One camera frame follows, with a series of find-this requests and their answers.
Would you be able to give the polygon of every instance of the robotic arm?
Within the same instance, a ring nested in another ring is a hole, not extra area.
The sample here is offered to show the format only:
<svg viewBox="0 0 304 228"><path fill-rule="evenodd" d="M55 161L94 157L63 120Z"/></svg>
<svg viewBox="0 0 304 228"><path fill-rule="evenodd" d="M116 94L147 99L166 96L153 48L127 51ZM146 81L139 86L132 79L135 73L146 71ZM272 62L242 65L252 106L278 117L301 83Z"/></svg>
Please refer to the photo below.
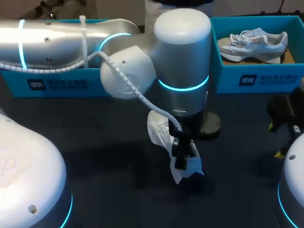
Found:
<svg viewBox="0 0 304 228"><path fill-rule="evenodd" d="M219 119L204 112L211 49L209 18L197 10L175 9L157 19L154 34L141 34L123 19L81 22L81 28L60 22L1 22L0 68L49 74L100 67L102 85L110 95L139 97L169 119L175 168L185 170L187 158L198 156L193 139L217 136L220 128ZM164 110L143 96L155 79L166 101Z"/></svg>

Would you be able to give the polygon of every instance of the white sneaker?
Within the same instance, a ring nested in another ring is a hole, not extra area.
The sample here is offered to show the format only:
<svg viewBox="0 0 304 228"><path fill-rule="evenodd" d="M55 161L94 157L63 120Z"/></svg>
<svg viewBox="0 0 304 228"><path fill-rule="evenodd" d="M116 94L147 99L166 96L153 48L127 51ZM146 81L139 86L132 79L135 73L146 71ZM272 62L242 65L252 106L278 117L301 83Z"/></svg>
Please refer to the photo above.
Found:
<svg viewBox="0 0 304 228"><path fill-rule="evenodd" d="M155 145L165 148L170 156L170 169L175 182L178 184L182 178L188 178L192 174L198 172L204 174L202 171L201 159L199 153L196 150L194 143L192 147L195 151L196 156L193 158L187 158L186 170L177 170L174 168L175 157L172 157L172 145L174 137L169 134L169 122L168 119L155 111L150 111L148 114L147 121L149 137Z"/></svg>
<svg viewBox="0 0 304 228"><path fill-rule="evenodd" d="M280 64L287 44L286 32L275 35L266 33L261 28L243 31L240 35L230 34L229 38L218 40L220 54L233 62L253 57L262 62Z"/></svg>

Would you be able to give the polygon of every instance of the cable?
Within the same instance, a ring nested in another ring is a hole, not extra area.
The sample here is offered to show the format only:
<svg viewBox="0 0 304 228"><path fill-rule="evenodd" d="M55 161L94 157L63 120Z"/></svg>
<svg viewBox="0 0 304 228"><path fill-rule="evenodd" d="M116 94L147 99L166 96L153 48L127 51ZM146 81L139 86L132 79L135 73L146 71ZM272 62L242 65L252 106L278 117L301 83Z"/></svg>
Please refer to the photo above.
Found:
<svg viewBox="0 0 304 228"><path fill-rule="evenodd" d="M81 23L81 31L82 31L82 56L85 61L85 68L89 68L88 60L87 60L87 42L86 42L86 17L81 15L79 16L79 20Z"/></svg>
<svg viewBox="0 0 304 228"><path fill-rule="evenodd" d="M91 55L87 57L87 62L90 61L94 57L101 57L103 58L107 64L118 73L118 75L123 79L123 81L134 91L134 93L138 96L138 98L146 105L148 106L151 110L167 117L169 120L172 121L174 124L175 128L182 132L182 128L180 123L175 119L173 115L170 113L160 109L159 107L155 106L152 104L134 85L133 83L128 79L128 77L115 65L115 63L109 58L109 56L106 55L106 53L99 51L99 52L94 52ZM24 69L22 67L18 66L11 66L8 64L0 63L0 68L5 69L5 70L11 70L11 71L17 71L17 72L23 72L23 73L32 73L32 74L55 74L55 73L64 73L67 71L72 71L75 70L82 65L85 64L84 60L79 61L78 63L75 63L71 66L65 67L65 68L59 68L59 69Z"/></svg>

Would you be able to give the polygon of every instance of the cyan led light ring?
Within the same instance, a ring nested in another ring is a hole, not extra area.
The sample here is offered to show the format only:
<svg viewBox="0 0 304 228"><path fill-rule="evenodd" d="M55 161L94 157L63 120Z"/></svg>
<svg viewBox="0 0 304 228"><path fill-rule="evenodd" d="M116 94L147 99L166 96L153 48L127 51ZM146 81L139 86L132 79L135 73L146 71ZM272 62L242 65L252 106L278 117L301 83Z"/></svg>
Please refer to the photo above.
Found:
<svg viewBox="0 0 304 228"><path fill-rule="evenodd" d="M108 36L100 45L99 47L99 50L98 51L101 51L103 46L106 44L106 42L108 42L110 39L112 38L115 38L115 37L119 37L119 36L131 36L130 33L125 33L125 32L121 32L121 33L115 33L115 34L112 34L110 36Z"/></svg>
<svg viewBox="0 0 304 228"><path fill-rule="evenodd" d="M187 92L187 91L192 91L192 90L201 88L203 85L205 85L208 82L208 79L209 79L209 76L207 76L206 79L205 79L205 81L203 81L199 85L196 85L194 87L189 87L189 88L174 88L174 87L171 87L171 86L168 86L168 85L164 84L161 80L158 80L158 81L160 82L160 84L163 87L165 87L165 88L167 88L169 90L178 91L178 92Z"/></svg>
<svg viewBox="0 0 304 228"><path fill-rule="evenodd" d="M280 199L280 192L279 192L279 186L280 186L280 183L278 184L277 186L277 197L279 199L279 203L280 203L280 206L281 206L281 209L284 213L284 215L286 216L286 218L288 219L288 221L294 226L294 228L299 228L290 218L289 216L287 215L287 213L285 212L284 208L283 208L283 205L282 205L282 202L281 202L281 199Z"/></svg>
<svg viewBox="0 0 304 228"><path fill-rule="evenodd" d="M60 228L64 228L64 226L66 225L66 223L67 223L67 221L68 221L68 219L69 219L69 217L70 217L70 215L71 215L71 212L72 212L72 207L73 207L73 194L72 194L72 199L71 199L71 206L70 206L70 210L69 210L69 212L68 212L68 214L67 214L67 216L66 216L65 221L62 223L62 225L61 225L61 227L60 227Z"/></svg>
<svg viewBox="0 0 304 228"><path fill-rule="evenodd" d="M25 24L25 20L19 21L18 29L23 30L24 24ZM24 69L27 69L27 65L25 64L25 60L24 60L22 39L20 39L20 41L18 43L18 48L19 48L19 56L20 56L21 65Z"/></svg>

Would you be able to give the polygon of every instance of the blue cardboard box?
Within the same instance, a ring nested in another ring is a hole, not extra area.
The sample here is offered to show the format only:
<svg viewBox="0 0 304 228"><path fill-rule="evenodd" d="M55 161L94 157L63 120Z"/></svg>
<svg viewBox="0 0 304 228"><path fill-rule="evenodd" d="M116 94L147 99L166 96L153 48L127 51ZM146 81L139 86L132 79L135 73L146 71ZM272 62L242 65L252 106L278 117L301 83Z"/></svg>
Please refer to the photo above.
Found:
<svg viewBox="0 0 304 228"><path fill-rule="evenodd" d="M80 23L79 20L61 20ZM105 20L87 20L98 23ZM61 74L24 74L0 71L14 97L102 97L109 96L104 90L99 69L78 69Z"/></svg>
<svg viewBox="0 0 304 228"><path fill-rule="evenodd" d="M304 24L298 16L211 18L210 75L218 94L291 92L304 76ZM224 65L217 40L261 28L267 33L288 33L288 49L295 64Z"/></svg>

